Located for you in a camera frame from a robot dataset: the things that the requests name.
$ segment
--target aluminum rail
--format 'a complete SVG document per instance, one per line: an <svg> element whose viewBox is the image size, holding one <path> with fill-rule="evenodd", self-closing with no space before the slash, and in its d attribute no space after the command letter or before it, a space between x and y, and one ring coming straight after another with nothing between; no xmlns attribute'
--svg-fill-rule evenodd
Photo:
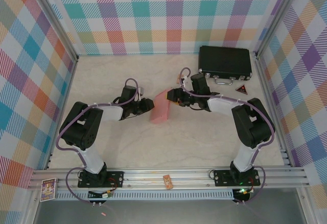
<svg viewBox="0 0 327 224"><path fill-rule="evenodd" d="M209 178L212 170L228 170L229 167L210 168L171 168L171 169L108 169L110 171L123 171L124 183L122 190L164 190L162 177L169 174L175 190L200 189L237 189L239 187L215 187ZM301 167L266 166L265 188L305 188L309 186L306 173ZM69 169L36 170L31 179L29 190L39 190L41 181L49 178L58 179L58 190L66 190L65 177ZM78 171L72 172L68 177L69 185L73 190L107 190L107 188L78 188Z"/></svg>

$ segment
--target mounting plate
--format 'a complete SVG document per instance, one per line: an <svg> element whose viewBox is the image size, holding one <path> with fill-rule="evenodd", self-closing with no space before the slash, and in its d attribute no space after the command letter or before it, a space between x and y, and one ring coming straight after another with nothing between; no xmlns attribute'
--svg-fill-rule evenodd
<svg viewBox="0 0 327 224"><path fill-rule="evenodd" d="M260 178L257 170L252 170L249 178L253 179L254 186L260 186ZM243 182L241 185L235 184L233 181L229 170L215 170L214 171L214 179L215 179L215 186L216 187L231 187L231 186L252 186L252 182L250 179L248 181Z"/></svg>
<svg viewBox="0 0 327 224"><path fill-rule="evenodd" d="M124 181L124 172L123 171L107 171L107 179L113 178L117 183L117 188L123 187ZM83 171L80 173L80 180L77 184L78 188L115 188L114 181L105 181L105 183L101 186L94 186L92 183L89 183L87 177L83 175Z"/></svg>

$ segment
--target white arm segment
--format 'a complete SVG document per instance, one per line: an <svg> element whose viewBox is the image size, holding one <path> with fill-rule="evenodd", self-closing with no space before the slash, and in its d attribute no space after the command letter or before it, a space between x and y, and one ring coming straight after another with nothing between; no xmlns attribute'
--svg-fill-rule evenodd
<svg viewBox="0 0 327 224"><path fill-rule="evenodd" d="M238 105L240 104L223 100L221 98L210 98L208 100L210 111L214 113L222 113L229 116L232 116L231 109ZM247 147L241 143L239 152L233 161L234 165L240 172L244 172L252 168L251 160L256 150L257 148L252 149L251 147Z"/></svg>
<svg viewBox="0 0 327 224"><path fill-rule="evenodd" d="M222 113L225 115L232 116L231 109L240 104L231 102L221 98L210 98L208 99L208 106L210 111L213 113Z"/></svg>
<svg viewBox="0 0 327 224"><path fill-rule="evenodd" d="M93 143L93 145L91 145L89 148L87 148L85 151L82 151L80 148L73 146L76 150L78 150L80 152L80 154L82 155L82 157L84 158L85 162L86 162L86 171L92 173L92 174L98 174L103 165L104 162L101 159L95 144Z"/></svg>
<svg viewBox="0 0 327 224"><path fill-rule="evenodd" d="M119 121L123 114L123 109L120 106L103 106L100 107L100 109L103 110L101 122L103 121ZM92 173L92 174L98 174L103 165L104 162L102 158L100 157L95 143L91 145L89 148L87 148L85 151L82 151L80 148L73 146L76 150L78 150L82 157L84 158L86 162L86 171Z"/></svg>
<svg viewBox="0 0 327 224"><path fill-rule="evenodd" d="M251 147L247 147L243 143L241 143L239 152L237 153L237 156L233 161L235 167L240 172L244 172L252 168L251 160L256 150L257 148L252 149Z"/></svg>
<svg viewBox="0 0 327 224"><path fill-rule="evenodd" d="M101 122L105 121L119 121L123 115L123 109L120 106L102 106L103 110Z"/></svg>

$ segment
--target red triangle sign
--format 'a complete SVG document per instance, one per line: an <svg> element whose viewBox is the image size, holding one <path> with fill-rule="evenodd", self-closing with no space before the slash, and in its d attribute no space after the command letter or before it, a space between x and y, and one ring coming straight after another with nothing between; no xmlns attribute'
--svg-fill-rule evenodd
<svg viewBox="0 0 327 224"><path fill-rule="evenodd" d="M245 85L244 84L242 86L240 86L239 88L237 88L236 91L241 92L241 93L247 95L247 91L245 89Z"/></svg>

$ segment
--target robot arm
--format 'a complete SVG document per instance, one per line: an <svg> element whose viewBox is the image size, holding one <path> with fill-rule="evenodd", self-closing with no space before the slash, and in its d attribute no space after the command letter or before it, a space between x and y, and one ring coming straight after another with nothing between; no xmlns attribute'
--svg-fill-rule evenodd
<svg viewBox="0 0 327 224"><path fill-rule="evenodd" d="M202 74L191 76L191 82L193 86L191 93L193 94L212 96L218 94L210 92L206 78ZM249 174L253 171L252 164L258 153L258 147L271 137L271 130L260 114L247 105L239 105L238 103L223 100L220 97L194 97L186 93L182 88L170 90L167 99L183 107L197 103L205 111L232 114L242 144L236 158L230 164L230 175L237 185L247 181ZM253 98L248 103L255 106L268 118L275 131L275 127L261 101Z"/></svg>
<svg viewBox="0 0 327 224"><path fill-rule="evenodd" d="M123 103L133 98L136 88L126 85L120 97L113 103ZM65 121L60 127L60 132L70 123L82 110L88 107L87 104L76 102L70 110ZM153 101L138 97L123 106L106 106L101 108L91 108L78 121L73 123L62 135L67 145L72 146L82 155L86 162L86 168L82 172L83 178L87 179L94 187L102 186L107 179L107 166L101 159L94 144L101 121L121 121L128 118L131 114L139 116L154 108Z"/></svg>

